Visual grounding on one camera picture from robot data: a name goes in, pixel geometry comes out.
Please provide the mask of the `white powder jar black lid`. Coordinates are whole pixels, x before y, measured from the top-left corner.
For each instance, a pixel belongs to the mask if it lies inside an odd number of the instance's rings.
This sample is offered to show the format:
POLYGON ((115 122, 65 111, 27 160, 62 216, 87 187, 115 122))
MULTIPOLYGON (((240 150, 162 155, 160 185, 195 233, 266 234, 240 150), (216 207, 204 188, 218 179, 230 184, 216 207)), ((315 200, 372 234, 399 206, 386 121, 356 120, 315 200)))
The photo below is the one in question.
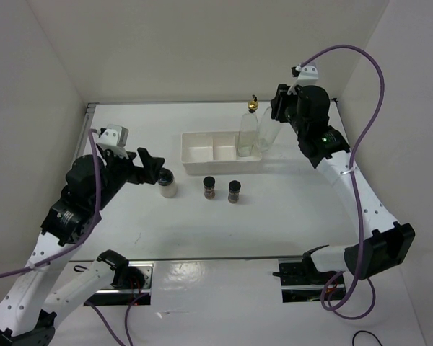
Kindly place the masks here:
POLYGON ((160 194, 163 197, 173 198, 176 195, 178 186, 176 185, 173 173, 169 169, 160 169, 157 183, 159 185, 160 194))

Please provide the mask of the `glass oil bottle gold spout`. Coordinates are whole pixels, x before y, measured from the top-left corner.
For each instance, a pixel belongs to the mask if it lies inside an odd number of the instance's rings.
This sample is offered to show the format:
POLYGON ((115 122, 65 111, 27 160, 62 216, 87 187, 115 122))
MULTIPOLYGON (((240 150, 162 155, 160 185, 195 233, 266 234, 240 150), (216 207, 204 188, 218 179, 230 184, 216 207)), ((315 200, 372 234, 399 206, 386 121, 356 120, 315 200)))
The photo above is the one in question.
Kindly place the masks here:
POLYGON ((258 124, 255 147, 259 152, 268 151, 274 144, 282 124, 271 118, 272 107, 268 107, 258 124))

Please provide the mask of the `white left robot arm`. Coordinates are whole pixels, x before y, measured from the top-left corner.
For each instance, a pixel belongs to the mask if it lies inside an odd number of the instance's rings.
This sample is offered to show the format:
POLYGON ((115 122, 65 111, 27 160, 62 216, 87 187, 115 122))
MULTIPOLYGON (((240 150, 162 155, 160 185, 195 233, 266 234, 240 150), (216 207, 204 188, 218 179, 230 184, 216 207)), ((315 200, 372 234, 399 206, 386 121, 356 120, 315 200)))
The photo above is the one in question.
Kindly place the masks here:
POLYGON ((53 287, 76 254, 76 243, 86 239, 100 222, 100 211, 126 183, 153 185, 165 160, 145 148, 118 156, 111 149, 75 160, 66 186, 41 226, 24 271, 0 302, 0 345, 48 345, 61 322, 106 286, 133 283, 140 289, 143 275, 113 250, 106 250, 79 277, 64 287, 53 287))

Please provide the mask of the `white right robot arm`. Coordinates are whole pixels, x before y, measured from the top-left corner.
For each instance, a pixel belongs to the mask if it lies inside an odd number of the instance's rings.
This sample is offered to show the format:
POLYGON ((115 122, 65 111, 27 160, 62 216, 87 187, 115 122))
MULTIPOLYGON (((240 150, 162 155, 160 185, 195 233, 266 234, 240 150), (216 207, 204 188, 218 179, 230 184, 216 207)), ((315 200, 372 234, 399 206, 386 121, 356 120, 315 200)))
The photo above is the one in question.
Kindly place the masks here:
POLYGON ((330 104, 327 91, 315 85, 280 84, 270 101, 272 120, 291 125, 300 151, 336 191, 358 236, 355 245, 305 252, 302 275, 309 283, 320 282, 327 272, 370 278, 401 264, 415 238, 411 224, 397 221, 350 161, 351 147, 329 123, 330 104))

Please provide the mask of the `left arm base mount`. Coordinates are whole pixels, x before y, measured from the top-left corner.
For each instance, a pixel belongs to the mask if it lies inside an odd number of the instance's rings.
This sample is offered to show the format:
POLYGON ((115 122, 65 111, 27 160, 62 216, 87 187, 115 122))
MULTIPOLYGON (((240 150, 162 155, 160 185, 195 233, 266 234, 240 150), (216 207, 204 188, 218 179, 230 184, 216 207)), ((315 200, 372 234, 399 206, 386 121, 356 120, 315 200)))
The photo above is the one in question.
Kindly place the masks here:
POLYGON ((97 274, 109 272, 107 285, 88 298, 95 306, 136 306, 149 305, 151 302, 151 286, 153 267, 151 264, 130 265, 126 271, 117 275, 107 263, 95 261, 91 265, 75 265, 73 270, 84 273, 93 270, 97 274))

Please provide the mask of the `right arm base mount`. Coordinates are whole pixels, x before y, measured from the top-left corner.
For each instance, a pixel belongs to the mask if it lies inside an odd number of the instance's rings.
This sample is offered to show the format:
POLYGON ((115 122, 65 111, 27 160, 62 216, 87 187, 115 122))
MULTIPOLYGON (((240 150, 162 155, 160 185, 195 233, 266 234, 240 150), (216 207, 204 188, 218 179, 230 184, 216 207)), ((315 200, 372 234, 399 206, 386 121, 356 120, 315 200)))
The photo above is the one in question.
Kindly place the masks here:
POLYGON ((280 279, 281 296, 284 303, 320 301, 320 294, 325 284, 336 273, 319 272, 311 259, 314 251, 323 246, 305 252, 301 257, 278 259, 279 269, 272 275, 280 279))

